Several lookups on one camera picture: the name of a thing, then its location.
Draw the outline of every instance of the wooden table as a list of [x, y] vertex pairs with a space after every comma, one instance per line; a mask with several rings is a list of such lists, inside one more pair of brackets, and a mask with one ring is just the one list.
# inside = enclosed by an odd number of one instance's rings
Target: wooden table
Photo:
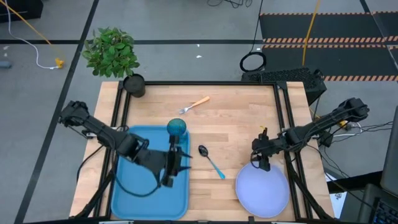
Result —
[[[111, 122], [117, 85], [117, 82], [103, 82], [99, 93], [94, 116], [106, 124]], [[288, 89], [295, 124], [298, 126], [311, 122], [303, 84], [288, 83]], [[181, 116], [178, 114], [178, 109], [204, 96], [210, 96], [210, 101], [190, 110], [187, 114]], [[124, 97], [123, 93], [118, 119], [121, 118]], [[281, 91], [280, 98], [285, 126], [289, 127]], [[193, 156], [190, 161], [192, 169], [189, 171], [189, 208], [181, 220], [247, 221], [251, 214], [245, 211], [236, 197], [235, 178], [239, 170], [249, 162], [251, 142], [262, 131], [260, 126], [268, 128], [270, 138], [276, 137], [280, 130], [273, 88], [209, 85], [146, 86], [146, 94], [142, 98], [131, 98], [127, 125], [166, 125], [172, 118], [178, 117], [187, 123], [191, 134]], [[225, 180], [221, 180], [208, 160], [199, 155], [200, 144], [209, 149], [212, 160], [225, 174]], [[317, 147], [316, 141], [310, 141], [309, 145]], [[89, 140], [85, 157], [98, 146], [96, 139]], [[306, 147], [301, 154], [309, 191], [323, 209], [334, 216], [319, 153]], [[103, 159], [104, 150], [82, 168], [70, 215], [80, 212], [96, 191]], [[287, 175], [283, 153], [272, 156], [271, 163], [277, 165]], [[302, 194], [298, 188], [297, 193], [300, 213], [305, 217]], [[101, 214], [105, 213], [107, 198], [108, 192], [105, 192]], [[291, 200], [277, 217], [272, 219], [255, 217], [255, 220], [294, 220]]]

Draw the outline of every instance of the fork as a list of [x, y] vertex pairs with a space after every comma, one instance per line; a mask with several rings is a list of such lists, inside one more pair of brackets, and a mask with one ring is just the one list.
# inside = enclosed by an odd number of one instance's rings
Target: fork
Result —
[[210, 97], [206, 96], [203, 99], [201, 99], [201, 100], [197, 101], [196, 103], [192, 104], [191, 106], [186, 107], [184, 109], [180, 109], [179, 112], [180, 112], [180, 114], [184, 114], [185, 112], [187, 112], [189, 109], [193, 108], [194, 106], [198, 106], [199, 104], [202, 104], [202, 103], [204, 103], [204, 102], [206, 102], [208, 100], [210, 100]]

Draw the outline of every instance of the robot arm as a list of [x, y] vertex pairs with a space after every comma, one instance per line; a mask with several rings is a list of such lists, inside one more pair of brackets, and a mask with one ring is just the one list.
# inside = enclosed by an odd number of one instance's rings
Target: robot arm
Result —
[[[62, 110], [59, 123], [65, 127], [83, 126], [89, 132], [97, 135], [98, 141], [104, 146], [115, 150], [127, 160], [149, 169], [156, 178], [158, 185], [173, 186], [170, 176], [177, 176], [180, 171], [190, 167], [181, 166], [182, 157], [190, 157], [182, 152], [178, 146], [178, 137], [170, 136], [170, 149], [168, 152], [148, 149], [149, 140], [136, 134], [121, 132], [112, 129], [88, 112], [86, 103], [71, 101]], [[163, 177], [160, 172], [165, 169]]]
[[369, 108], [359, 98], [350, 98], [342, 102], [331, 113], [322, 116], [305, 126], [289, 128], [278, 134], [278, 138], [269, 139], [267, 129], [252, 142], [251, 161], [259, 161], [259, 168], [270, 170], [268, 157], [280, 151], [297, 152], [301, 150], [311, 136], [338, 124], [340, 121], [358, 122], [368, 117]]

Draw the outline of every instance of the green plant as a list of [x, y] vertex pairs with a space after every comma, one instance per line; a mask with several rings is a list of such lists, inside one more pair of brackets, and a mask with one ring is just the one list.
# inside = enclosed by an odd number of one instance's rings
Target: green plant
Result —
[[131, 76], [132, 68], [137, 68], [137, 56], [132, 51], [134, 39], [117, 28], [99, 28], [100, 36], [92, 42], [85, 41], [82, 56], [87, 59], [87, 67], [94, 68], [93, 75], [110, 77], [112, 74], [122, 78], [124, 74]]

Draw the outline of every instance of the white cable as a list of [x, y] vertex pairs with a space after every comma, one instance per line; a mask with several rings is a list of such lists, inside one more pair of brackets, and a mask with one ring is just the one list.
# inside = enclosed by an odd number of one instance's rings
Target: white cable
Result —
[[21, 40], [21, 41], [29, 44], [30, 46], [32, 46], [36, 50], [36, 65], [39, 66], [40, 68], [51, 69], [51, 70], [55, 69], [55, 68], [58, 68], [58, 66], [55, 66], [55, 67], [44, 67], [44, 66], [39, 65], [39, 50], [37, 50], [37, 47], [34, 46], [33, 44], [29, 43], [28, 41], [22, 39], [22, 38], [14, 36], [11, 33], [11, 13], [10, 13], [10, 10], [8, 9], [8, 7], [6, 7], [6, 9], [7, 9], [7, 13], [8, 13], [8, 33], [10, 33], [11, 37], [13, 37], [15, 39], [18, 39], [18, 40]]
[[359, 130], [360, 130], [359, 133], [356, 133], [356, 134], [337, 134], [337, 135], [334, 135], [333, 137], [354, 136], [354, 135], [357, 135], [357, 134], [361, 134], [361, 133], [363, 132], [362, 126], [361, 126], [358, 122], [357, 122], [356, 124], [357, 124], [358, 127], [359, 127]]

